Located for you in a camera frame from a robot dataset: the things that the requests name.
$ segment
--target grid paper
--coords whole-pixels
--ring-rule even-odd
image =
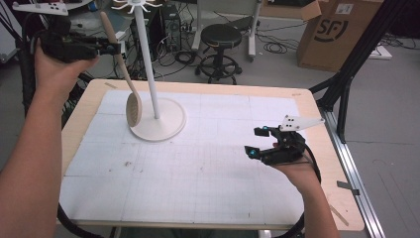
[[[137,138],[127,124],[130,93],[105,94],[65,173],[60,203],[71,219],[296,222],[303,211],[298,191],[281,172],[250,160],[244,149],[270,148],[275,139],[255,136],[254,128],[278,126],[287,114],[298,116],[294,99],[160,92],[158,97],[184,107],[187,122],[175,137],[152,143]],[[150,100],[147,92],[139,93]]]

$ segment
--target wrist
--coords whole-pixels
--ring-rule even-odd
[[[310,197],[313,194],[317,194],[319,191],[322,192],[321,183],[316,178],[311,178],[306,182],[298,185],[297,190],[302,194],[302,197]]]
[[[61,111],[62,105],[67,98],[68,94],[63,95],[63,93],[56,93],[52,90],[37,89],[32,104],[39,104],[53,110]]]

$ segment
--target black stool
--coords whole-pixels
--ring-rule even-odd
[[[209,76],[208,83],[211,83],[213,78],[219,80],[232,77],[233,84],[236,85],[234,74],[242,73],[242,69],[234,59],[224,56],[223,51],[236,47],[241,40],[241,32],[231,26],[215,24],[204,28],[201,32],[201,41],[208,46],[204,53],[213,48],[217,55],[204,58],[195,69],[195,74],[203,72]]]

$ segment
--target metal frame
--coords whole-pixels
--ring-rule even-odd
[[[347,176],[347,179],[352,186],[352,189],[359,191],[358,195],[355,195],[355,200],[358,203],[359,210],[361,211],[362,217],[364,218],[367,231],[372,238],[384,238],[382,227],[379,220],[374,212],[373,206],[368,198],[368,193],[365,190],[364,183],[359,175],[358,168],[355,165],[352,155],[350,154],[349,147],[341,142],[339,135],[337,134],[337,119],[333,112],[321,111],[322,117],[326,121],[327,130],[330,133],[333,145],[336,149],[337,155],[339,156],[343,170]]]
[[[385,234],[370,203],[364,183],[350,154],[349,148],[346,145],[345,126],[350,88],[356,73],[361,69],[370,53],[380,42],[382,36],[392,26],[408,3],[409,0],[384,0],[340,71],[324,82],[309,88],[312,93],[327,89],[322,98],[317,100],[317,104],[322,116],[326,120],[327,129],[347,179],[352,189],[359,191],[359,194],[355,195],[355,200],[364,218],[367,231],[372,238],[384,238]],[[333,109],[334,104],[339,98],[340,108],[337,120]]]
[[[326,81],[309,88],[312,93],[327,88],[323,97],[317,101],[318,106],[325,111],[333,111],[334,104],[340,98],[337,133],[342,143],[346,143],[345,126],[352,81],[408,2],[409,0],[384,0],[340,71]]]

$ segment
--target white label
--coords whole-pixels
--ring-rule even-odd
[[[336,14],[350,14],[354,4],[341,3],[337,7]]]

